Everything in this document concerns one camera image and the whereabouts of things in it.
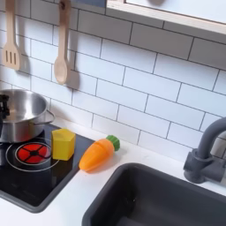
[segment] gray faucet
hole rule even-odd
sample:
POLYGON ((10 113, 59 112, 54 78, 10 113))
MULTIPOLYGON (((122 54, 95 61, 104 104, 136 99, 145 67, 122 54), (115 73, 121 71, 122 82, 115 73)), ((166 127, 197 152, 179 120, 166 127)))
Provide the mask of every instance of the gray faucet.
POLYGON ((200 145, 187 156, 184 170, 185 178, 195 184, 206 180, 226 185, 226 160, 213 157, 210 152, 215 139, 226 131, 226 117, 212 123, 203 133, 200 145))

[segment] wooden utensil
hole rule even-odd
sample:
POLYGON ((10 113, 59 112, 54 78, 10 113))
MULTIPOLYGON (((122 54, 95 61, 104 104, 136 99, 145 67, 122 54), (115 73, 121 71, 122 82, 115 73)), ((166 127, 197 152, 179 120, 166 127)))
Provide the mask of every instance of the wooden utensil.
POLYGON ((61 0, 59 3, 60 27, 59 27, 59 49, 58 57, 54 64, 56 80, 59 84, 64 84, 70 72, 67 60, 68 46, 68 26, 70 21, 71 1, 61 0))
POLYGON ((16 71, 20 68, 21 54, 15 35, 15 0, 5 0, 7 42, 3 49, 3 64, 16 71))

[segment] sink basin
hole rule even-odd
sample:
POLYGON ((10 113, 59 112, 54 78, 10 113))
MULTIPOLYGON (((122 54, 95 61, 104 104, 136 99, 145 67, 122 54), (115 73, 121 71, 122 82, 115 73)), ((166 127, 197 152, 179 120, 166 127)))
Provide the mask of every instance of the sink basin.
POLYGON ((82 226, 225 226, 226 197, 147 166, 120 166, 82 226))

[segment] black stovetop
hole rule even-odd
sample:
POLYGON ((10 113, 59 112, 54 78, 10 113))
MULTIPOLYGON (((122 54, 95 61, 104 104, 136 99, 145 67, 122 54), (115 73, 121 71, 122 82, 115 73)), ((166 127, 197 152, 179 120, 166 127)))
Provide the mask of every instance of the black stovetop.
POLYGON ((60 193, 79 171, 79 160, 92 140, 76 135, 74 156, 69 161, 51 158, 51 131, 28 142, 0 144, 0 197, 38 213, 60 193))

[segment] cooking pot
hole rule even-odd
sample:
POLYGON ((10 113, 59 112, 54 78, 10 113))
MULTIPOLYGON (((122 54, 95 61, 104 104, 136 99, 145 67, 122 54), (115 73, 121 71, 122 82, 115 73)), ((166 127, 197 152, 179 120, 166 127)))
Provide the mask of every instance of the cooking pot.
POLYGON ((39 94, 21 89, 1 90, 0 95, 9 96, 7 102, 9 115, 3 119, 0 142, 18 143, 38 136, 45 124, 55 119, 53 113, 47 110, 47 102, 39 94), (52 119, 46 121, 46 115, 52 119))

